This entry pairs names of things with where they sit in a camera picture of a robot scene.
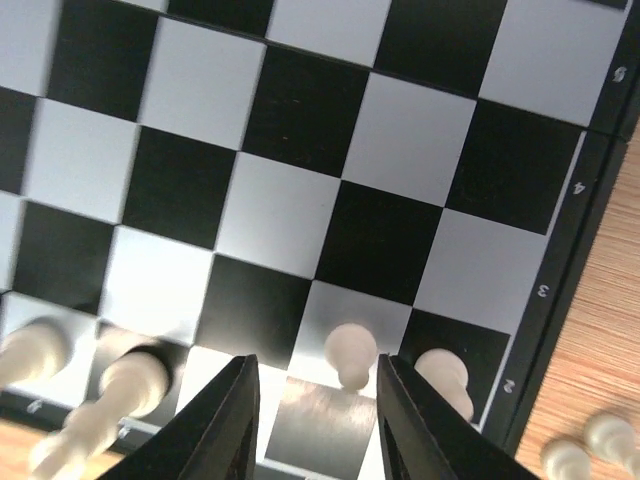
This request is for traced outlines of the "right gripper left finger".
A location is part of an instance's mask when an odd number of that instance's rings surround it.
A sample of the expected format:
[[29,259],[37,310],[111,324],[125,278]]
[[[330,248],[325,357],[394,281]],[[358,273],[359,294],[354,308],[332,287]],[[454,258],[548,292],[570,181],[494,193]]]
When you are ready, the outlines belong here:
[[252,479],[258,424],[257,356],[236,356],[165,427],[109,469],[107,477]]

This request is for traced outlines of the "white chess king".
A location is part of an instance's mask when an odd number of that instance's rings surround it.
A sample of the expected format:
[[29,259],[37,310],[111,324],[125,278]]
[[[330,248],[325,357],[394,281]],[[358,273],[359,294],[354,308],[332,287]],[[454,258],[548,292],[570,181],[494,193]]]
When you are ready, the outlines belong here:
[[63,427],[31,451],[31,479],[78,479],[92,457],[118,438],[119,422],[158,407],[169,388],[169,373],[154,355],[135,351],[114,361],[101,375],[99,398],[86,401],[65,418]]

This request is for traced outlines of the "white chess queen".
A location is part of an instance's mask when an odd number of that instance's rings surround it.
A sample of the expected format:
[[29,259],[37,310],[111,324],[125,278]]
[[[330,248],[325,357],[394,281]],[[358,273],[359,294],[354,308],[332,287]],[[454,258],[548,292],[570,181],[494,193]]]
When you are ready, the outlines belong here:
[[49,380],[66,367],[71,356],[66,331],[51,317],[38,317],[1,342],[1,388]]

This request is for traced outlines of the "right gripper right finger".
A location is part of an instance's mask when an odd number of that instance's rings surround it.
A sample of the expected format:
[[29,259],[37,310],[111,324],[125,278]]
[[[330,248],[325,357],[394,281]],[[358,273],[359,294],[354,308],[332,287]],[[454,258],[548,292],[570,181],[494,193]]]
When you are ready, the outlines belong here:
[[377,364],[377,412],[387,479],[534,479],[476,431],[397,355]]

